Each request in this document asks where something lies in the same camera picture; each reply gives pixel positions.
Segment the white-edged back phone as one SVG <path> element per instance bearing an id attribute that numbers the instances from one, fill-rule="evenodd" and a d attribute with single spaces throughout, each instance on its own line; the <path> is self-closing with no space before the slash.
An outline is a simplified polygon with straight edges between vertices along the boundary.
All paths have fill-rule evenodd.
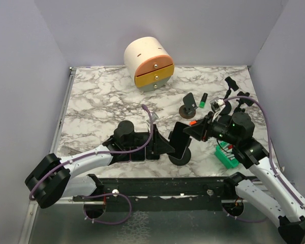
<path id="1" fill-rule="evenodd" d="M 185 150 L 188 146 L 190 136 L 183 132 L 183 129 L 187 128 L 189 125 L 176 122 L 173 130 L 169 134 L 169 144 L 175 148 L 175 152 L 168 154 L 176 159 L 181 159 Z"/>

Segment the purple-edged black phone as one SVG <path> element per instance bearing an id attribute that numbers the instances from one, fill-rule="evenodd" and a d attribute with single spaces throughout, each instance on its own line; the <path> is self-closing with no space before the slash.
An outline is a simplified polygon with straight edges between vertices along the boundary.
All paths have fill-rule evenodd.
<path id="1" fill-rule="evenodd" d="M 131 160 L 131 154 L 119 154 L 118 162 L 129 162 Z"/>

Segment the black round-base phone stand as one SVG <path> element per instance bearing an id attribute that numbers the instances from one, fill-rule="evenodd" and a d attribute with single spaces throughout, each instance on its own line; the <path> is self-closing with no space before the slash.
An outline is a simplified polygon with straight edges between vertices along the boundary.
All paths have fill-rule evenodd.
<path id="1" fill-rule="evenodd" d="M 231 95 L 232 91 L 237 91 L 239 89 L 238 85 L 236 84 L 236 81 L 233 80 L 230 76 L 225 78 L 225 81 L 228 85 L 228 90 L 226 91 L 225 96 L 223 97 L 223 99 L 227 99 L 229 98 L 229 96 Z"/>

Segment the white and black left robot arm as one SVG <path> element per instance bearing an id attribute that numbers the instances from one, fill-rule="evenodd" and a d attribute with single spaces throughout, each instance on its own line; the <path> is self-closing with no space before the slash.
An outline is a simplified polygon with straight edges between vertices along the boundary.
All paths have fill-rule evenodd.
<path id="1" fill-rule="evenodd" d="M 29 199 L 41 208 L 48 208 L 69 195 L 73 178 L 92 169 L 114 163 L 158 159 L 173 153 L 174 147 L 152 126 L 150 132 L 135 132 L 129 120 L 121 121 L 102 145 L 69 157 L 47 154 L 25 180 Z"/>

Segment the brown round phone stand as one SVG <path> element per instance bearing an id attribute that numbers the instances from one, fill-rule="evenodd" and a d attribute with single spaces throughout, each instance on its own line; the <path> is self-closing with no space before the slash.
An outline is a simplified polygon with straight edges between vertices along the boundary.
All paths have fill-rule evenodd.
<path id="1" fill-rule="evenodd" d="M 182 118 L 191 119 L 196 115 L 197 104 L 192 93 L 188 93 L 182 99 L 183 105 L 179 108 L 179 114 Z"/>

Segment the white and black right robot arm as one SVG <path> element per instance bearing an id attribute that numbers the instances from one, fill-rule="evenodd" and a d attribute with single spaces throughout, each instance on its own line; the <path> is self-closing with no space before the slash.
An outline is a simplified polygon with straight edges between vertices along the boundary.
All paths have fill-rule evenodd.
<path id="1" fill-rule="evenodd" d="M 185 128 L 184 133 L 198 141 L 206 142 L 213 137 L 231 144 L 238 162 L 269 191 L 264 193 L 251 180 L 236 173 L 227 178 L 229 183 L 223 186 L 224 195 L 230 199 L 238 196 L 251 203 L 272 221 L 286 243 L 305 243 L 305 197 L 273 163 L 270 151 L 253 138 L 255 125 L 250 116 L 236 112 L 223 124 L 214 120 L 213 115 L 210 112 Z"/>

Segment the grey-cased phone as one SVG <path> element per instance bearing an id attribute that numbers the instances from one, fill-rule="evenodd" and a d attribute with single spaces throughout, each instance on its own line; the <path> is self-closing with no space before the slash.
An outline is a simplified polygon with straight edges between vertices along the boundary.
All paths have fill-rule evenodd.
<path id="1" fill-rule="evenodd" d="M 147 153 L 145 155 L 145 158 L 147 160 L 159 160 L 160 159 L 160 155 L 155 155 L 155 154 L 150 154 L 150 153 Z"/>

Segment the black back phone stand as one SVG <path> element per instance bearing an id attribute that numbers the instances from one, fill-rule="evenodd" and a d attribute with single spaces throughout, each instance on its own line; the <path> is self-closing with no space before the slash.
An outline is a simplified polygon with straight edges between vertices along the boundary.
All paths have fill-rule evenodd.
<path id="1" fill-rule="evenodd" d="M 168 154 L 169 160 L 176 166 L 184 166 L 191 159 L 189 146 L 192 139 L 186 133 L 171 132 L 169 135 L 169 144 L 175 149 Z"/>

